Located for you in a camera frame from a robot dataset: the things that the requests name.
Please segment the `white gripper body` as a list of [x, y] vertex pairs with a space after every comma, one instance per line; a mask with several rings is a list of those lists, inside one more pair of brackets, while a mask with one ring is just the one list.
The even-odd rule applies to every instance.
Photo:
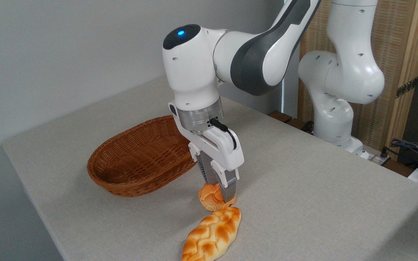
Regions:
[[179, 132], [192, 142], [200, 151], [205, 152], [226, 170], [234, 170], [244, 163], [244, 155], [237, 134], [231, 129], [223, 132], [212, 127], [203, 132], [191, 132], [181, 125], [177, 108], [174, 103], [168, 103]]

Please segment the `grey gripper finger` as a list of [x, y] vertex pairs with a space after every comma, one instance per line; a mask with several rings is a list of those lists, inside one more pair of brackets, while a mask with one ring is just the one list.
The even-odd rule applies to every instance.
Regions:
[[197, 163], [205, 182], [208, 185], [216, 185], [218, 183], [217, 173], [211, 166], [212, 158], [204, 151], [200, 150], [192, 142], [188, 145], [193, 161]]
[[227, 170], [215, 160], [211, 161], [211, 167], [214, 170], [216, 182], [219, 183], [224, 202], [230, 202], [236, 194], [237, 181], [239, 180], [238, 168]]

